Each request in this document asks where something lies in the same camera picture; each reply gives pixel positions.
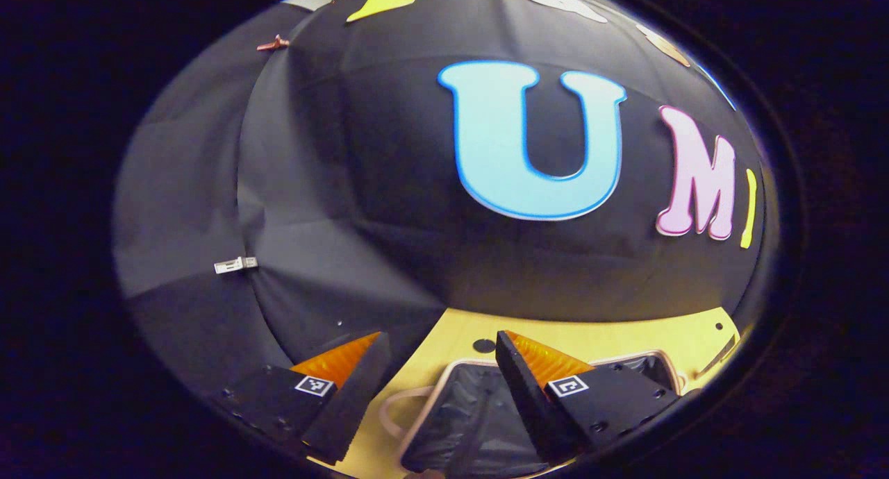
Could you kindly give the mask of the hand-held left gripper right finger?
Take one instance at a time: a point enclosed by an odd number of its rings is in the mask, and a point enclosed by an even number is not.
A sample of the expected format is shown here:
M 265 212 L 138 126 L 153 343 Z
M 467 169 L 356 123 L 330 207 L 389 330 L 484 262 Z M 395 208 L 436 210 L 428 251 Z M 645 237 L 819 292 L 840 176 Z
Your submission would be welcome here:
M 680 396 L 626 362 L 597 366 L 509 330 L 495 358 L 543 460 L 558 465 L 635 434 Z

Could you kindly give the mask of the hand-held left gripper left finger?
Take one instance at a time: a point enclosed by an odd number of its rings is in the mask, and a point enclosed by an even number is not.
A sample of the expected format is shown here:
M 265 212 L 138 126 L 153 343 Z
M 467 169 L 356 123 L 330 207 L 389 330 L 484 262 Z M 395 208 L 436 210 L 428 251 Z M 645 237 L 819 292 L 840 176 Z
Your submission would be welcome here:
M 286 453 L 343 460 L 392 361 L 377 331 L 289 369 L 263 368 L 219 390 L 219 406 Z

